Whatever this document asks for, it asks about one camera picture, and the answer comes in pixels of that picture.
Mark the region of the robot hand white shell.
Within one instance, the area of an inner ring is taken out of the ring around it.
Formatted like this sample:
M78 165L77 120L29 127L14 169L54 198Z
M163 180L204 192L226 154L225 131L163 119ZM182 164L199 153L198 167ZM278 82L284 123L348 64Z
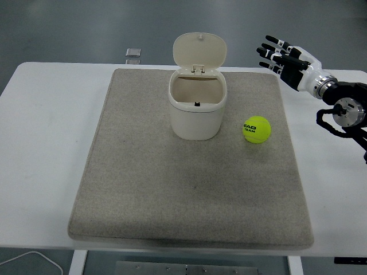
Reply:
M262 43L256 51L265 59L260 66L278 74L290 88L298 92L308 92L322 98L322 89L327 84L335 84L337 79L322 69L321 62L299 46L266 35L269 43Z

